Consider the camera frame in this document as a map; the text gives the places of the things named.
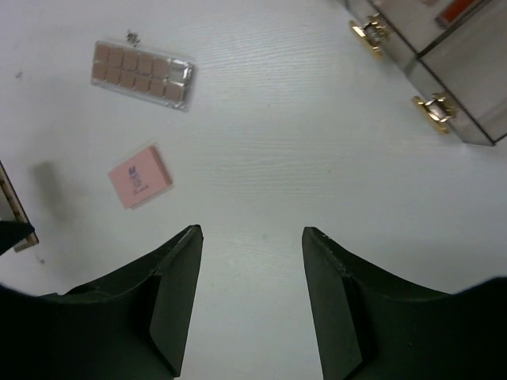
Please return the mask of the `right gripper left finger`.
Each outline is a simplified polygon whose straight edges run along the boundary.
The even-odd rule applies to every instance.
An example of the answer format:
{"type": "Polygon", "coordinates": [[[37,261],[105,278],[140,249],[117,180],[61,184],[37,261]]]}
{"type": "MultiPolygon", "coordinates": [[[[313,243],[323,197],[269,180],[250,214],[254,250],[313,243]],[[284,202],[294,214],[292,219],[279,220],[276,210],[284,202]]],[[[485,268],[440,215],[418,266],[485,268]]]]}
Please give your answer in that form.
{"type": "Polygon", "coordinates": [[[2,378],[177,378],[203,240],[200,226],[188,226],[66,294],[34,296],[2,287],[2,378]]]}

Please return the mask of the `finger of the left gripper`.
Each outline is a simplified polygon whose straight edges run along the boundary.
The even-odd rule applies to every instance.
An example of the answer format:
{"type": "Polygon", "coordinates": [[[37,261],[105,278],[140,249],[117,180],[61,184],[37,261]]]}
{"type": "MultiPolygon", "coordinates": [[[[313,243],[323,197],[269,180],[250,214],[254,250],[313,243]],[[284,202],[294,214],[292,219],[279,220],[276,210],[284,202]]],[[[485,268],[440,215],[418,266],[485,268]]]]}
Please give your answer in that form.
{"type": "Polygon", "coordinates": [[[1,221],[0,222],[0,254],[12,249],[20,241],[34,232],[30,223],[1,221]]]}

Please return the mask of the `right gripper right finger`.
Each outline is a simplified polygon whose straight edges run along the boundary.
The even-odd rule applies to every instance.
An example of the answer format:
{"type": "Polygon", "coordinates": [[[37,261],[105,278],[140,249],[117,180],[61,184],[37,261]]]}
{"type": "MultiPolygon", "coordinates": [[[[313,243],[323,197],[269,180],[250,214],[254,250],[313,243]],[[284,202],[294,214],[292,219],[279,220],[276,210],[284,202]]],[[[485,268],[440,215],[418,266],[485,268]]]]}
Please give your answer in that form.
{"type": "Polygon", "coordinates": [[[411,283],[321,230],[302,236],[326,379],[503,379],[506,280],[455,294],[411,283]]]}

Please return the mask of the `red lip gloss tube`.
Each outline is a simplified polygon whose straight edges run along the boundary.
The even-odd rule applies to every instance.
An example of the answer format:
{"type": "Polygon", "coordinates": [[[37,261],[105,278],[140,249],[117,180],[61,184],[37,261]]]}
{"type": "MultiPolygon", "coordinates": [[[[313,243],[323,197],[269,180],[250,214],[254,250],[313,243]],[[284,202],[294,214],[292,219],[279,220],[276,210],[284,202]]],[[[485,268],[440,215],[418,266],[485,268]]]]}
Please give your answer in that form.
{"type": "Polygon", "coordinates": [[[483,0],[450,1],[444,9],[438,13],[434,21],[438,29],[441,30],[458,28],[485,4],[486,1],[483,0]]]}

